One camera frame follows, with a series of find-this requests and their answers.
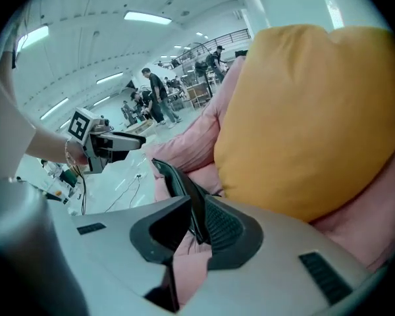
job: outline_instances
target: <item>robotic arm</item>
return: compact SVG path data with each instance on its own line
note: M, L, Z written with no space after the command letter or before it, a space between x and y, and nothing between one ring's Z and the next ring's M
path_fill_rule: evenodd
M108 119L83 108L76 108L67 132L84 148L90 167L85 174L101 173L105 165L124 160L146 143L145 137L112 131Z

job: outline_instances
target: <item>black t-shirt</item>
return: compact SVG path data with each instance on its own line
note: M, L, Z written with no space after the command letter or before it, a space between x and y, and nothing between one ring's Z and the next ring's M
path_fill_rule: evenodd
M155 102L153 93L152 92L143 92L142 98L140 98L139 101L136 101L136 103L138 105L140 105L141 107L143 107L143 106L147 107L149 105L150 101L152 101L152 103Z
M151 73L149 75L149 81L151 81L151 89L152 89L153 96L155 97L155 99L157 99L157 94L155 93L155 87L159 88L159 97L161 99L166 98L167 91L164 87L163 82L159 79L159 77L157 75Z
M213 66L215 66L215 60L217 60L219 64L219 61L221 60L221 54L218 54L218 51L214 51L212 53L212 56L213 56L213 62L212 62Z

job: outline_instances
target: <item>white ceiling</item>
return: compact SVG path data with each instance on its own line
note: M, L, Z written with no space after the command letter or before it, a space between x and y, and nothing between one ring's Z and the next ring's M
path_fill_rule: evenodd
M46 24L49 35L20 52L14 70L18 104L39 119L68 97L69 102L43 121L50 127L62 124L73 108L121 91L132 74L164 48L190 36L202 20L241 6L239 0L31 0L22 31ZM172 22L164 26L126 21L127 11L161 15ZM183 11L189 14L181 16ZM96 84L120 71L122 78Z

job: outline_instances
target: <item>yellow pillow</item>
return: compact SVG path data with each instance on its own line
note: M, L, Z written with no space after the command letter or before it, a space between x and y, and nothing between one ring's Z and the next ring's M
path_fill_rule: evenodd
M215 146L228 199L312 221L360 193L394 151L391 33L256 35Z

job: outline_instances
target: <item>railing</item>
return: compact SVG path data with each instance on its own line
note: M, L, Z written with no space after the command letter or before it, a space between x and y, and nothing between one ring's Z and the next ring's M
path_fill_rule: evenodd
M192 43L188 47L189 50L185 50L183 54L177 56L171 62L162 63L163 67L173 69L178 65L194 61L202 54L209 54L217 49L217 46L225 46L230 43L238 43L242 41L247 41L250 39L248 29L238 30L237 32L229 33L218 38L212 39L211 41L205 43Z

